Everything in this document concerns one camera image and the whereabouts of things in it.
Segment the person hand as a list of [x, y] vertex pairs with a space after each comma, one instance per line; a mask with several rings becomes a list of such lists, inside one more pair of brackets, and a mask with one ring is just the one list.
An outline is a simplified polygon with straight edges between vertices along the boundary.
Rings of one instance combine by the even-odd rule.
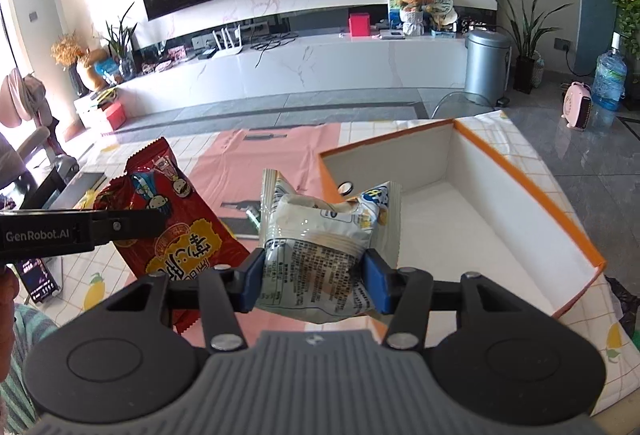
[[0, 278], [0, 381], [9, 374], [14, 345], [14, 299], [20, 291], [15, 273], [6, 268]]

